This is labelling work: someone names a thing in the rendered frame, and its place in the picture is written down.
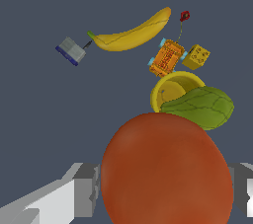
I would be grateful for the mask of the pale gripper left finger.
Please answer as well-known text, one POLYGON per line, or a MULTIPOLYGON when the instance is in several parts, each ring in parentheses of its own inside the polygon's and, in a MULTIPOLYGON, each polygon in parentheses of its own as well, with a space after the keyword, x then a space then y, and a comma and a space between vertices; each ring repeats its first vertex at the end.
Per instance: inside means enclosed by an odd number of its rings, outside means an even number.
POLYGON ((92 217, 100 191, 100 165, 74 163, 65 175, 0 208, 0 224, 70 224, 92 217))

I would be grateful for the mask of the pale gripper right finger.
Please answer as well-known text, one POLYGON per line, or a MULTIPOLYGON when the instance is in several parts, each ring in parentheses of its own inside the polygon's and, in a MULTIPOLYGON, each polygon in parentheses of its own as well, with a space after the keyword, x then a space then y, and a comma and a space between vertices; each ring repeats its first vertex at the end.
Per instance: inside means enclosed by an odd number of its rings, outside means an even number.
POLYGON ((253 217, 253 165, 229 163, 234 204, 247 216, 253 217))

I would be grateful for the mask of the large red-orange round fruit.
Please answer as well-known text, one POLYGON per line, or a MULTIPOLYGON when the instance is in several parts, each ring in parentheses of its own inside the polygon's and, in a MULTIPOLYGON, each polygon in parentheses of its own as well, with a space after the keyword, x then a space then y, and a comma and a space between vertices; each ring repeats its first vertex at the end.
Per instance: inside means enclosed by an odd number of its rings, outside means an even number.
POLYGON ((114 224, 227 224, 233 188, 207 133, 173 114, 144 113, 115 133, 101 166, 114 224))

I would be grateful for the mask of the green leafy vegetable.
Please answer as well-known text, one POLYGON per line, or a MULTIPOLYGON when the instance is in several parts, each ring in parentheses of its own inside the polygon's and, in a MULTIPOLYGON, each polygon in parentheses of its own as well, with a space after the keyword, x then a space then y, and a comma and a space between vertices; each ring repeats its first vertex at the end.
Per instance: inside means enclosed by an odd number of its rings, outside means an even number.
POLYGON ((231 117, 233 110, 233 101, 224 91, 208 86, 195 88, 160 107, 161 112, 186 118, 203 130, 222 126, 231 117))

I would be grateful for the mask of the yellow bowl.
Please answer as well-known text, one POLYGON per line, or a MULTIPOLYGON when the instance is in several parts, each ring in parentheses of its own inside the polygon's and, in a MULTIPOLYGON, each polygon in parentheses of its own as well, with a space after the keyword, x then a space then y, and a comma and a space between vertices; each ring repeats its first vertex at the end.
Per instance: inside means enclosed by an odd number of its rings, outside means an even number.
POLYGON ((177 71, 162 77, 150 94, 150 105, 155 112, 165 102, 170 102, 184 96, 192 89, 203 87, 205 83, 194 73, 177 71))

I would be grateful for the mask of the yellow cube block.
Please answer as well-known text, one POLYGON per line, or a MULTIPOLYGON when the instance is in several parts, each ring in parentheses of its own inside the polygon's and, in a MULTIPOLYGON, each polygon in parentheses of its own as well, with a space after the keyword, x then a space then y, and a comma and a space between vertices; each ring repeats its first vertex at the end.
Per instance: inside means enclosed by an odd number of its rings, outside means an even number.
POLYGON ((205 64, 210 54, 208 50, 195 44, 183 59, 182 64, 191 70, 196 70, 205 64))

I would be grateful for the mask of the grey and blue box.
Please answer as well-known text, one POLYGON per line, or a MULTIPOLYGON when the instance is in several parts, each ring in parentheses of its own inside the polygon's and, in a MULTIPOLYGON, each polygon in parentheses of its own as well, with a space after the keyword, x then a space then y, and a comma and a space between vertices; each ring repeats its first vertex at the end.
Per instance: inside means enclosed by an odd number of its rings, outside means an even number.
POLYGON ((86 55, 85 49, 88 48, 91 43, 92 41, 89 41, 85 46, 80 47, 73 39, 67 37, 55 49, 74 66, 77 66, 86 55))

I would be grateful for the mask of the orange toy car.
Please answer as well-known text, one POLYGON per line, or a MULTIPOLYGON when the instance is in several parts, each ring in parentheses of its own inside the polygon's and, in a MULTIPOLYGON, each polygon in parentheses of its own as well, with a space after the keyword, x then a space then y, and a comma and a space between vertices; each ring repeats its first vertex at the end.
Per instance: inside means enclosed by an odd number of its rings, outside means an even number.
POLYGON ((188 52, 177 41, 164 38, 158 45, 159 51, 149 62, 149 71, 160 78, 172 73, 179 60, 183 60, 188 52))

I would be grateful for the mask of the yellow banana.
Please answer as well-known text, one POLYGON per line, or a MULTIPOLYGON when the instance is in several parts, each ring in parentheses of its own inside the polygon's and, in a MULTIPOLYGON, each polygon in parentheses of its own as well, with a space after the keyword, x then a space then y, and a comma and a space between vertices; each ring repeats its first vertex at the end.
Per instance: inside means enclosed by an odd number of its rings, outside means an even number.
POLYGON ((168 23, 171 9, 165 7, 149 20, 138 27, 126 32, 112 35, 94 35, 91 31, 87 35, 98 47, 106 51, 124 51, 140 46, 154 38, 168 23))

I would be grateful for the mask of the red flower on thin stem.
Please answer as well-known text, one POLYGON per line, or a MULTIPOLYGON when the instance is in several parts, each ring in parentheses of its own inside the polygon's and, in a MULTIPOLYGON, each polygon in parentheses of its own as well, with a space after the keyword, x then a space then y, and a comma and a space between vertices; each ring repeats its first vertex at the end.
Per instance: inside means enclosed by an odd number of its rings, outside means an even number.
POLYGON ((176 42, 178 42, 179 39, 180 39, 180 37, 181 37, 181 34, 182 34, 182 24, 183 24, 183 22, 186 21, 186 20, 188 20, 188 19, 190 19, 190 12, 189 12, 189 11, 183 11, 183 12, 181 13, 181 18, 180 18, 180 22, 181 22, 181 31, 180 31, 179 37, 178 37, 178 39, 177 39, 176 42))

